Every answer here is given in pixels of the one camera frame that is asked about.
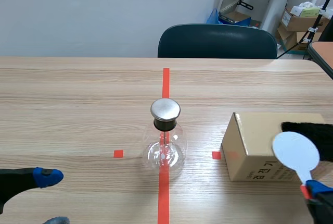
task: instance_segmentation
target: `floor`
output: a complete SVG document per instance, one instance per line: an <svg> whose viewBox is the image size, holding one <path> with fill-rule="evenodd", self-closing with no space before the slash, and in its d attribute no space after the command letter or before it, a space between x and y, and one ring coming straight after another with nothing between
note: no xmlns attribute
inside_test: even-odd
<svg viewBox="0 0 333 224"><path fill-rule="evenodd" d="M284 52L283 49L280 47L279 50L277 51L277 56L281 55L283 52ZM279 59L293 59L293 60L299 59L299 60L302 60L303 55L294 55L294 54L288 54L287 53Z"/></svg>

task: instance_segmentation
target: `red object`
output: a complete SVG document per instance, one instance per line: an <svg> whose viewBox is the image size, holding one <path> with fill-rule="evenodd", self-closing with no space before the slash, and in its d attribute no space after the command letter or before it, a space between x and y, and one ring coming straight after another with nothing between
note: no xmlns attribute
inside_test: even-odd
<svg viewBox="0 0 333 224"><path fill-rule="evenodd" d="M114 158L123 158L124 157L124 150L115 150L113 152Z"/></svg>
<svg viewBox="0 0 333 224"><path fill-rule="evenodd" d="M221 160L221 152L213 151L212 155L213 155L213 160Z"/></svg>
<svg viewBox="0 0 333 224"><path fill-rule="evenodd" d="M170 69L163 69L163 88L162 88L162 97L169 98L170 97Z"/></svg>
<svg viewBox="0 0 333 224"><path fill-rule="evenodd" d="M312 199L311 193L308 191L307 187L304 185L300 185L300 189L303 193L303 196L306 200Z"/></svg>
<svg viewBox="0 0 333 224"><path fill-rule="evenodd" d="M163 88L162 97L169 98L170 96L170 69L163 69ZM164 133L161 132L160 143L161 146L164 142ZM165 143L169 143L169 133L166 133ZM166 153L167 150L162 148L162 154ZM159 182L158 182L158 212L157 212L157 224L169 224L169 164L163 162L160 166Z"/></svg>

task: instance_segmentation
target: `wooden table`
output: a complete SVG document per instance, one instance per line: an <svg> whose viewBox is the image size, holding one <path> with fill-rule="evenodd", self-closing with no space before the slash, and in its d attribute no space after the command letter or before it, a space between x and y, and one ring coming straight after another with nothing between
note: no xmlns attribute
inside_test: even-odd
<svg viewBox="0 0 333 224"><path fill-rule="evenodd" d="M309 53L319 66L333 79L333 42L314 42Z"/></svg>
<svg viewBox="0 0 333 224"><path fill-rule="evenodd" d="M64 180L21 193L6 224L157 223L158 176L141 136L170 67L188 152L170 182L170 223L312 223L298 185L233 182L213 160L234 111L321 113L333 122L333 82L310 61L157 58L0 58L2 168L58 168ZM114 150L124 150L114 159ZM333 185L333 176L324 183Z"/></svg>

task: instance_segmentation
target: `gray object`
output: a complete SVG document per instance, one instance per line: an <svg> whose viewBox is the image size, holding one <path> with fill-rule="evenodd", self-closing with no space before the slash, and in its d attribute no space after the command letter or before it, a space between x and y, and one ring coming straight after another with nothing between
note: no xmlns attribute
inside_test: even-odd
<svg viewBox="0 0 333 224"><path fill-rule="evenodd" d="M172 99L162 98L153 102L150 112L155 118L155 128L163 132L168 132L176 127L176 119L181 113L181 107Z"/></svg>
<svg viewBox="0 0 333 224"><path fill-rule="evenodd" d="M56 217L48 220L44 224L70 224L67 217Z"/></svg>

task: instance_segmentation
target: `sink pedestal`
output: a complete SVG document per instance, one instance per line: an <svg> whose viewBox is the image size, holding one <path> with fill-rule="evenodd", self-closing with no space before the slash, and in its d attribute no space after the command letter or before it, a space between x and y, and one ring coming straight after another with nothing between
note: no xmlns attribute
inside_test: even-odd
<svg viewBox="0 0 333 224"><path fill-rule="evenodd" d="M274 35L286 3L287 0L270 0L260 28Z"/></svg>

